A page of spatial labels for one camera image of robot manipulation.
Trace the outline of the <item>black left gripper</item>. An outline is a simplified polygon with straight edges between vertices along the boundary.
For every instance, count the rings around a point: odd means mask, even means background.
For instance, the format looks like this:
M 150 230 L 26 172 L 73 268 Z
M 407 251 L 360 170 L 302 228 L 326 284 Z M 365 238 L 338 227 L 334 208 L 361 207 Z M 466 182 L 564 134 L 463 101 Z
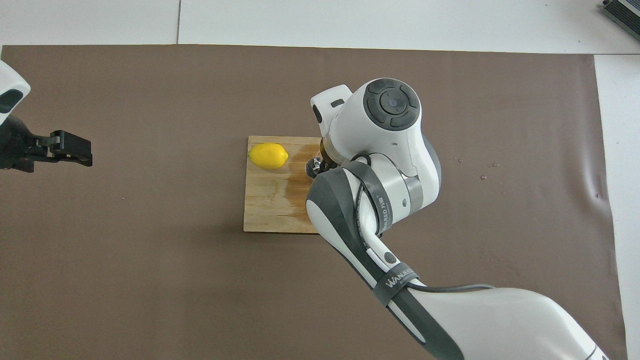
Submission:
M 29 148 L 36 146 L 36 161 L 71 162 L 85 167 L 93 166 L 91 141 L 64 130 L 55 130 L 48 136 L 34 135 L 18 117 L 9 115 L 0 126 L 0 168 L 34 172 L 34 161 L 27 159 Z

